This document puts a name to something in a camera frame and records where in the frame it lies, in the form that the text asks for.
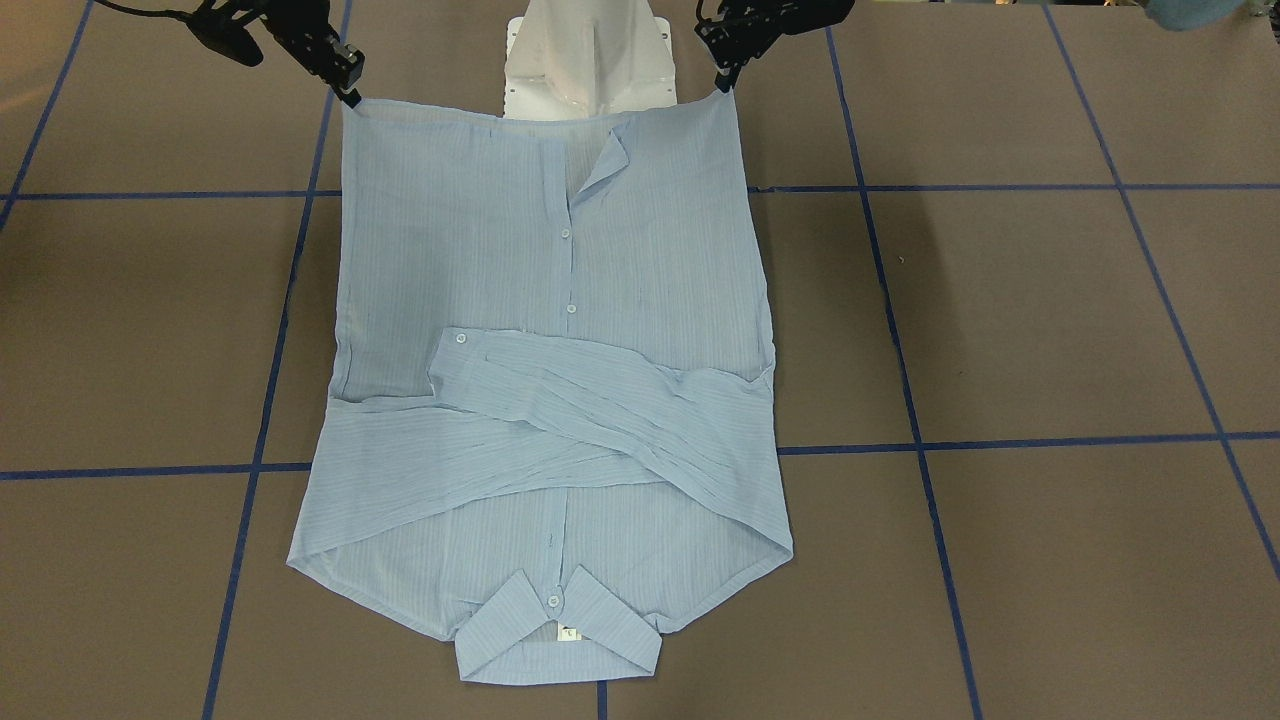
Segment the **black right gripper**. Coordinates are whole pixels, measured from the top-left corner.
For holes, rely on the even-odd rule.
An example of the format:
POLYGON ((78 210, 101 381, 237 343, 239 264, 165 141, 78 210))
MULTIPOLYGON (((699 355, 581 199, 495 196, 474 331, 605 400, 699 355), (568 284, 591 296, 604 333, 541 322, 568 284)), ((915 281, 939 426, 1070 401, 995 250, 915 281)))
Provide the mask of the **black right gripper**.
POLYGON ((296 61, 355 109, 362 102, 356 85, 365 55, 340 37, 329 14, 329 1, 269 1, 262 23, 296 61))

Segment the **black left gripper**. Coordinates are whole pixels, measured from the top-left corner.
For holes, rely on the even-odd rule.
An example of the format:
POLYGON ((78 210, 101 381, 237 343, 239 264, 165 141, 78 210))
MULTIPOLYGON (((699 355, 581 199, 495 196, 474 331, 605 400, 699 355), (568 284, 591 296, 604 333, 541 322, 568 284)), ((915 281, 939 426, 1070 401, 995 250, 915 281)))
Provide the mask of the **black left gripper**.
POLYGON ((705 13, 698 1, 695 35, 717 67, 714 85, 731 92, 750 60, 759 59, 785 33, 785 24, 797 12, 796 1, 719 1, 705 13))

